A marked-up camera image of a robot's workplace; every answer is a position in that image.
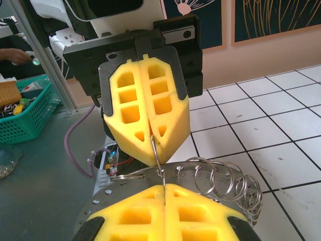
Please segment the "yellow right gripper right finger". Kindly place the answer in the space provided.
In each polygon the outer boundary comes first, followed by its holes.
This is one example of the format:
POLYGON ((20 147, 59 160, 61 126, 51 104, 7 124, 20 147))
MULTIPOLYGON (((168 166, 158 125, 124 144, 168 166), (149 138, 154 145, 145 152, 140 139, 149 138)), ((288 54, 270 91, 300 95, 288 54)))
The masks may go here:
POLYGON ((243 214, 181 186, 165 201, 165 240, 260 240, 243 214))

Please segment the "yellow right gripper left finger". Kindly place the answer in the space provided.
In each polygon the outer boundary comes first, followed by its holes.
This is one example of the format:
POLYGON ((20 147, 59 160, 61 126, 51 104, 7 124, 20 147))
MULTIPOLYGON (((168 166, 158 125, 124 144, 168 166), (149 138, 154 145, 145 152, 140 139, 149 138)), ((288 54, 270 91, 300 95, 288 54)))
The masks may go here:
POLYGON ((165 193, 155 185, 92 214, 72 240, 165 240, 165 193))

